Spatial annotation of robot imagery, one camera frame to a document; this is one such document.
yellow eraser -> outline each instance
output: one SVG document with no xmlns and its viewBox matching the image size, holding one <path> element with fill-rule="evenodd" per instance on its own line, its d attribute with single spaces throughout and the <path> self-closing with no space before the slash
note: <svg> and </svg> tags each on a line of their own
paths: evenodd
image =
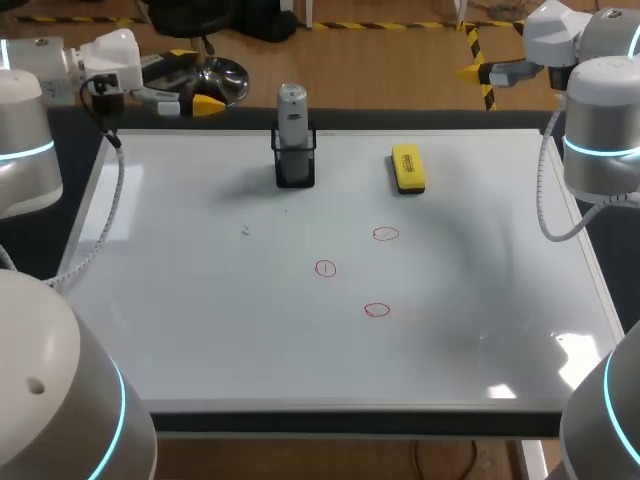
<svg viewBox="0 0 640 480">
<path fill-rule="evenodd" d="M 422 167 L 418 146 L 414 143 L 394 145 L 391 157 L 393 158 L 393 168 L 396 172 L 398 192 L 424 192 L 427 179 Z"/>
</svg>

white table surface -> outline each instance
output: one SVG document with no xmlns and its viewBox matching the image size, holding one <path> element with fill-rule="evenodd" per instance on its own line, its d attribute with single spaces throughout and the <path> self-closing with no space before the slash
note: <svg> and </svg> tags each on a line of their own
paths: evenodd
<svg viewBox="0 0 640 480">
<path fill-rule="evenodd" d="M 318 132 L 309 190 L 276 187 L 268 132 L 120 136 L 112 233 L 62 292 L 154 413 L 558 412 L 622 337 L 586 233 L 539 231 L 538 131 Z M 397 143 L 418 144 L 424 194 L 397 194 Z M 550 154 L 564 231 L 579 214 Z M 99 235 L 114 157 L 104 144 L 62 268 Z"/>
</svg>

white cable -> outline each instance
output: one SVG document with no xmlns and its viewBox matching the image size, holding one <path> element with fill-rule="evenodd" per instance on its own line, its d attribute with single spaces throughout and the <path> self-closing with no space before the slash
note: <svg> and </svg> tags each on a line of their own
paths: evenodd
<svg viewBox="0 0 640 480">
<path fill-rule="evenodd" d="M 100 251 L 102 246 L 104 245 L 107 236 L 109 235 L 109 230 L 111 230 L 111 225 L 113 224 L 113 219 L 116 216 L 116 211 L 118 210 L 118 203 L 120 203 L 120 195 L 122 194 L 122 185 L 124 183 L 124 153 L 122 149 L 116 148 L 116 158 L 118 160 L 118 181 L 116 183 L 116 191 L 113 194 L 113 201 L 111 203 L 111 210 L 109 210 L 109 216 L 107 217 L 107 222 L 104 224 L 104 228 L 102 229 L 102 233 L 100 237 L 96 241 L 95 245 L 91 249 L 91 252 L 84 257 L 84 259 L 78 263 L 75 267 L 70 270 L 67 270 L 65 273 L 58 275 L 56 277 L 50 278 L 48 280 L 43 280 L 43 282 L 50 286 L 55 287 L 58 283 L 66 280 L 73 275 L 80 272 L 83 268 L 85 268 L 96 254 Z"/>
<path fill-rule="evenodd" d="M 16 264 L 13 263 L 13 260 L 11 260 L 11 257 L 2 245 L 0 245 L 0 263 L 4 264 L 9 270 L 18 271 Z"/>
<path fill-rule="evenodd" d="M 566 100 L 564 97 L 559 98 L 558 107 L 551 115 L 551 119 L 549 120 L 549 124 L 547 125 L 547 129 L 544 132 L 544 137 L 542 138 L 542 145 L 540 147 L 540 155 L 538 157 L 538 180 L 536 185 L 536 209 L 538 211 L 538 223 L 540 224 L 540 229 L 547 239 L 552 242 L 564 242 L 565 240 L 569 240 L 570 238 L 575 237 L 591 220 L 595 218 L 595 216 L 600 213 L 605 207 L 609 205 L 616 204 L 626 204 L 629 205 L 630 200 L 636 198 L 636 194 L 624 194 L 624 195 L 616 195 L 613 197 L 605 198 L 602 202 L 594 205 L 591 209 L 586 213 L 582 220 L 569 230 L 564 235 L 553 235 L 549 228 L 547 227 L 547 222 L 544 219 L 544 212 L 542 211 L 542 182 L 544 179 L 544 161 L 547 154 L 547 145 L 549 144 L 549 139 L 551 138 L 551 134 L 553 132 L 553 127 L 558 120 L 558 117 L 564 110 L 566 104 Z"/>
</svg>

red drawn circle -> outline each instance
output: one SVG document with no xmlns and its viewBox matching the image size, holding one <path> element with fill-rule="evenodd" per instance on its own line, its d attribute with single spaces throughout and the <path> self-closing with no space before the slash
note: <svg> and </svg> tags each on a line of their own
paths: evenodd
<svg viewBox="0 0 640 480">
<path fill-rule="evenodd" d="M 337 272 L 338 269 L 331 260 L 318 260 L 316 262 L 316 273 L 321 277 L 331 278 Z"/>
<path fill-rule="evenodd" d="M 378 227 L 373 231 L 373 239 L 388 242 L 400 236 L 400 232 L 393 227 Z"/>
<path fill-rule="evenodd" d="M 364 306 L 364 312 L 369 317 L 386 317 L 391 313 L 391 309 L 384 303 L 370 303 Z"/>
</svg>

yellow black hazard tape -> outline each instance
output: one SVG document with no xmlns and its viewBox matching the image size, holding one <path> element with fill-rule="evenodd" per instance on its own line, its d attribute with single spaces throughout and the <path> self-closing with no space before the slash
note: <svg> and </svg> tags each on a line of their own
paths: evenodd
<svg viewBox="0 0 640 480">
<path fill-rule="evenodd" d="M 476 65 L 482 65 L 485 63 L 484 55 L 480 50 L 480 42 L 478 41 L 478 27 L 473 23 L 463 24 L 465 33 L 467 34 L 467 42 L 471 48 L 471 54 L 473 55 L 473 63 Z M 496 99 L 493 95 L 493 87 L 491 85 L 480 85 L 482 89 L 482 98 L 484 100 L 484 106 L 487 110 L 497 110 Z"/>
<path fill-rule="evenodd" d="M 28 17 L 17 16 L 15 20 L 19 23 L 64 23 L 64 24 L 86 24 L 86 23 L 107 23 L 118 25 L 144 24 L 143 18 L 127 17 Z M 476 27 L 509 27 L 515 28 L 522 35 L 524 21 L 517 22 L 473 22 L 464 25 L 475 25 Z M 410 30 L 410 29 L 431 29 L 431 28 L 456 28 L 461 25 L 455 22 L 315 22 L 312 24 L 314 30 Z"/>
<path fill-rule="evenodd" d="M 413 28 L 455 28 L 452 22 L 314 22 L 314 30 L 408 30 Z"/>
<path fill-rule="evenodd" d="M 25 17 L 17 16 L 15 20 L 18 23 L 107 23 L 117 25 L 131 25 L 146 23 L 142 18 L 126 18 L 126 17 Z"/>
<path fill-rule="evenodd" d="M 465 22 L 463 24 L 455 22 L 315 22 L 311 28 L 314 30 L 410 30 L 420 28 L 455 28 L 460 30 L 466 25 L 515 28 L 520 35 L 524 30 L 524 20 L 517 22 Z"/>
</svg>

